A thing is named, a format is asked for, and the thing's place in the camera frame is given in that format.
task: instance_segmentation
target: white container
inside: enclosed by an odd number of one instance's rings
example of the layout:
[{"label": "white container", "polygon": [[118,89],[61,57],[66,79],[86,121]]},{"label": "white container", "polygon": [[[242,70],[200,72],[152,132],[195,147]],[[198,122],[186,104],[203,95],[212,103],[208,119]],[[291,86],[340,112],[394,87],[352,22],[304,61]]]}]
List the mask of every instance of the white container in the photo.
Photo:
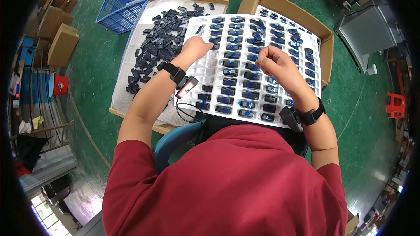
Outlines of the white container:
[{"label": "white container", "polygon": [[378,70],[376,70],[376,65],[375,64],[369,64],[367,66],[367,70],[366,70],[368,75],[376,75]]}]

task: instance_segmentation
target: red plastic stool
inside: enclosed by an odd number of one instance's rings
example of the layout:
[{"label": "red plastic stool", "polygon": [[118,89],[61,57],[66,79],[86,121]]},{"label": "red plastic stool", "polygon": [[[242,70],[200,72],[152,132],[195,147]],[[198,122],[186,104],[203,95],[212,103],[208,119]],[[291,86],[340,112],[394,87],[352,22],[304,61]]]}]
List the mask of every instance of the red plastic stool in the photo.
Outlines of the red plastic stool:
[{"label": "red plastic stool", "polygon": [[389,92],[388,96],[391,97],[390,104],[386,105],[386,112],[390,114],[388,118],[404,118],[405,97]]}]

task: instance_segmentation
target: chair backrest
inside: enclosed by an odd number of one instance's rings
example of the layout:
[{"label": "chair backrest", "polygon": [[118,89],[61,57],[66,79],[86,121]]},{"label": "chair backrest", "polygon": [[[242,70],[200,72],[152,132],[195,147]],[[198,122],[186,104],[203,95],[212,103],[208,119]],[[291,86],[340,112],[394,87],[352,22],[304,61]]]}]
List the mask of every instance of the chair backrest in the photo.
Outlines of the chair backrest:
[{"label": "chair backrest", "polygon": [[163,136],[156,144],[155,154],[155,170],[159,175],[166,167],[169,166],[169,157],[172,152],[179,148],[182,144],[191,140],[200,133],[201,127],[205,120],[190,125],[174,128]]}]

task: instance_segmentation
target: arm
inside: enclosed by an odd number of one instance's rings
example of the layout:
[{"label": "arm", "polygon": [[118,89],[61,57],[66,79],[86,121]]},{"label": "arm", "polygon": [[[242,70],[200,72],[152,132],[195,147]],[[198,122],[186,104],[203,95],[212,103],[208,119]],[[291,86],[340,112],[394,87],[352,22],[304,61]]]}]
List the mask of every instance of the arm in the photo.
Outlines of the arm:
[{"label": "arm", "polygon": [[[317,96],[285,52],[274,46],[265,47],[255,64],[260,66],[265,74],[274,76],[291,95],[297,110],[305,113],[318,108]],[[303,130],[312,150],[312,166],[316,170],[330,163],[339,164],[336,133],[326,114],[323,113],[318,121],[310,126],[303,125]]]},{"label": "arm", "polygon": [[[192,37],[185,42],[180,55],[171,63],[186,71],[212,47],[213,43],[206,44],[200,37]],[[152,126],[176,88],[175,82],[169,76],[167,71],[159,71],[137,93],[121,124],[117,144],[136,139],[151,147]]]}]

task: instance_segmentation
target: window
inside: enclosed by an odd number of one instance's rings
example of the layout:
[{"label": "window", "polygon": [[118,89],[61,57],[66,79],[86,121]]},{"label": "window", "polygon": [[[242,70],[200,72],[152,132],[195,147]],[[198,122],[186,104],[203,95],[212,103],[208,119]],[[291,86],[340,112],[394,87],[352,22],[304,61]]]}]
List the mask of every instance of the window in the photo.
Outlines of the window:
[{"label": "window", "polygon": [[31,203],[35,216],[51,236],[71,236],[66,227],[55,216],[48,201],[45,200],[42,194],[32,198]]}]

